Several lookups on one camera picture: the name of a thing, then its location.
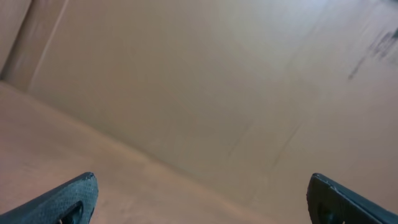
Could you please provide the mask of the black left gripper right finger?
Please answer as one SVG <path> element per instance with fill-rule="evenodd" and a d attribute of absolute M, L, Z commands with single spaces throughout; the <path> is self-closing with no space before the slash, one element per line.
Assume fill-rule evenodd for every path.
<path fill-rule="evenodd" d="M 313 224 L 397 224 L 397 214 L 319 173 L 311 176 L 307 205 Z"/>

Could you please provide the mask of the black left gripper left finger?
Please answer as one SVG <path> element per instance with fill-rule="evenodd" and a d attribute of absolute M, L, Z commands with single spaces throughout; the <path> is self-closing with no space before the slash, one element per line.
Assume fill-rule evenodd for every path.
<path fill-rule="evenodd" d="M 1 223 L 89 224 L 98 199 L 98 182 L 85 172 L 1 215 Z"/>

